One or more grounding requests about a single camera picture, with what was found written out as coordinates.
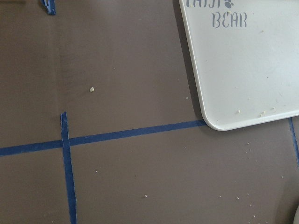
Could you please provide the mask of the cream bear serving tray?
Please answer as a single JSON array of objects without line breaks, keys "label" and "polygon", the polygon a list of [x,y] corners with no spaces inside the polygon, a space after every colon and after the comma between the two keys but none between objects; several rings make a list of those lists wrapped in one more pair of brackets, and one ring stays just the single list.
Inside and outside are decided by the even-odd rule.
[{"label": "cream bear serving tray", "polygon": [[298,1],[179,4],[209,127],[228,131],[298,116]]}]

